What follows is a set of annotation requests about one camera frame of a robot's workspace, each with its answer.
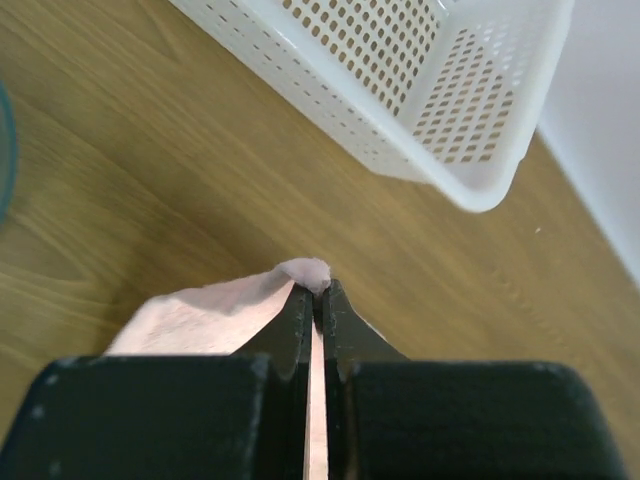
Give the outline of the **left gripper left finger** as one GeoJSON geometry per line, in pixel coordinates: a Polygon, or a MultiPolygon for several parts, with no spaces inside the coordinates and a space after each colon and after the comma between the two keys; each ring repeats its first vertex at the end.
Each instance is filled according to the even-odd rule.
{"type": "Polygon", "coordinates": [[[10,429],[14,479],[303,479],[312,294],[229,355],[66,357],[10,429]]]}

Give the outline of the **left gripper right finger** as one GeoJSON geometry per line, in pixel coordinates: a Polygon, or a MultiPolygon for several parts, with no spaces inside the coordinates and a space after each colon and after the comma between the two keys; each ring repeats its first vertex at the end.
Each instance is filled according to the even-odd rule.
{"type": "Polygon", "coordinates": [[[624,479],[590,389],[545,361],[419,361],[333,281],[322,297],[332,479],[624,479]]]}

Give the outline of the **pink towel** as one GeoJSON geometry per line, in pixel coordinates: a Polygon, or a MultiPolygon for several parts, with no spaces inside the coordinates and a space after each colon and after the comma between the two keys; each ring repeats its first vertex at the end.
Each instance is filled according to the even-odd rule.
{"type": "Polygon", "coordinates": [[[273,320],[295,284],[320,295],[330,267],[317,258],[146,301],[116,335],[107,355],[230,354],[273,320]]]}

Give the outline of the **white perforated plastic basket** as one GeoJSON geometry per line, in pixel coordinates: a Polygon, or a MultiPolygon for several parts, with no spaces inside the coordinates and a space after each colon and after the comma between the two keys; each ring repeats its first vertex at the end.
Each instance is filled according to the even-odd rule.
{"type": "Polygon", "coordinates": [[[180,1],[178,10],[370,171],[474,213],[508,193],[570,1],[180,1]]]}

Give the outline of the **blue translucent plastic tub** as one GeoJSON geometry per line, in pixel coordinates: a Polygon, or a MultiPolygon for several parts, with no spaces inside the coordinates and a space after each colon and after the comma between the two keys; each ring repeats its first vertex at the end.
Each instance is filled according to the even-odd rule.
{"type": "Polygon", "coordinates": [[[0,217],[1,223],[4,223],[13,197],[18,166],[18,139],[15,116],[4,83],[1,83],[0,88],[0,104],[0,217]]]}

